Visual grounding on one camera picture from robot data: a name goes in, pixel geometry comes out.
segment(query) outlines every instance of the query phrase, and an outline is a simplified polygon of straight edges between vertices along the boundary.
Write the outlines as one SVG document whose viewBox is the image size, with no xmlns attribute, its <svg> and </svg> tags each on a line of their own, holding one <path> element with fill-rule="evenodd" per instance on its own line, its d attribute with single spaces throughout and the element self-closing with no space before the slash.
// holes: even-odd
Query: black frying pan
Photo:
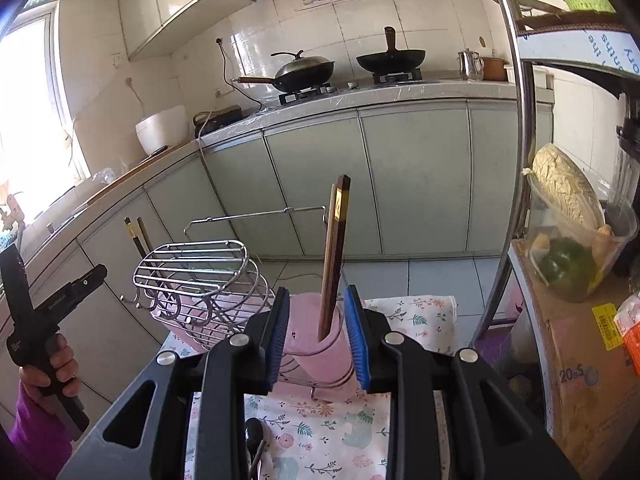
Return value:
<svg viewBox="0 0 640 480">
<path fill-rule="evenodd" d="M 386 52 L 356 58 L 364 70 L 374 74 L 397 74 L 418 68 L 424 61 L 425 51 L 423 50 L 396 49 L 396 30 L 393 27 L 385 27 L 385 38 Z"/>
<path fill-rule="evenodd" d="M 300 68 L 277 78 L 271 77 L 239 77 L 239 83 L 267 83 L 285 93 L 299 92 L 305 88 L 321 85 L 329 81 L 334 74 L 334 62 L 321 63 L 315 66 Z"/>
</svg>

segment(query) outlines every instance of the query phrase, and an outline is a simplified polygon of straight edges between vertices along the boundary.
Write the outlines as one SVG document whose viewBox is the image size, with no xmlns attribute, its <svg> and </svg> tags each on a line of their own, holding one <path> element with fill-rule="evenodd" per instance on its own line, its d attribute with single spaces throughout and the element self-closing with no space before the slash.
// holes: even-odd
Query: wire rack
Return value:
<svg viewBox="0 0 640 480">
<path fill-rule="evenodd" d="M 151 311 L 154 319 L 167 325 L 195 350 L 210 350 L 219 341 L 242 332 L 251 316 L 270 308 L 275 295 L 242 242 L 194 241 L 191 234 L 193 227 L 308 211 L 321 211 L 322 222 L 326 223 L 324 206 L 284 208 L 191 221 L 184 229 L 189 242 L 162 245 L 140 261 L 133 274 L 136 298 L 129 303 L 136 303 L 137 308 Z M 149 306 L 140 303 L 142 294 L 151 300 Z M 327 347 L 337 341 L 344 329 L 342 305 L 339 302 L 336 312 L 339 330 L 331 336 Z M 285 352 L 280 365 L 280 383 L 310 388 L 310 396 L 315 398 L 318 388 L 338 388 L 353 376 L 351 363 L 344 375 L 335 381 L 314 381 L 296 360 L 296 357 L 313 355 Z"/>
<path fill-rule="evenodd" d="M 151 299 L 147 308 L 203 350 L 240 333 L 247 320 L 273 302 L 271 291 L 246 246 L 237 240 L 165 244 L 153 250 L 133 275 Z"/>
</svg>

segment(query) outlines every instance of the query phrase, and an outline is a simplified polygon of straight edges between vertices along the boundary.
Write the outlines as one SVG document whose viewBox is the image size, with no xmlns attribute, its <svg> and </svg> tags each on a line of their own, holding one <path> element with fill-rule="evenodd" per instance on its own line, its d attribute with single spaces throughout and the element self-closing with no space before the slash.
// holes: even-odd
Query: tile floor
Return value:
<svg viewBox="0 0 640 480">
<path fill-rule="evenodd" d="M 494 282 L 499 258 L 436 260 L 430 262 L 347 263 L 344 274 L 358 287 L 363 300 L 397 296 L 455 296 L 458 302 L 458 348 L 473 335 L 484 302 Z M 260 270 L 276 289 L 286 286 L 292 294 L 320 292 L 322 264 L 269 262 Z"/>
</svg>

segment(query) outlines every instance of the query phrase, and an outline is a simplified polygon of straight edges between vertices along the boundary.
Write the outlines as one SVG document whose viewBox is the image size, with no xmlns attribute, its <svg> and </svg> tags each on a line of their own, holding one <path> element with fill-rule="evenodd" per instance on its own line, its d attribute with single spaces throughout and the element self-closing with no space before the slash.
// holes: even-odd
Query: window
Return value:
<svg viewBox="0 0 640 480">
<path fill-rule="evenodd" d="M 0 42 L 0 205 L 17 194 L 27 223 L 88 176 L 67 119 L 55 17 L 56 6 L 24 12 Z"/>
</svg>

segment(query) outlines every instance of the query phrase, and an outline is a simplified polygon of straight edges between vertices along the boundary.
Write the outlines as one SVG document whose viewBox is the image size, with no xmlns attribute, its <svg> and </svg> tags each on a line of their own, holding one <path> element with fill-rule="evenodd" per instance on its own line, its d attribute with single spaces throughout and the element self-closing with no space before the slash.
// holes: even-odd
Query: pan handle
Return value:
<svg viewBox="0 0 640 480">
<path fill-rule="evenodd" d="M 386 51 L 396 50 L 396 30 L 393 27 L 385 27 Z"/>
<path fill-rule="evenodd" d="M 236 83 L 267 83 L 267 84 L 273 84 L 273 82 L 275 81 L 275 79 L 272 79 L 271 77 L 239 77 L 238 79 L 235 79 Z"/>
<path fill-rule="evenodd" d="M 289 56 L 293 56 L 296 59 L 300 59 L 300 54 L 302 54 L 303 52 L 304 52 L 304 50 L 300 50 L 297 54 L 294 54 L 293 52 L 274 52 L 271 55 L 272 56 L 279 56 L 280 54 L 288 54 Z"/>
</svg>

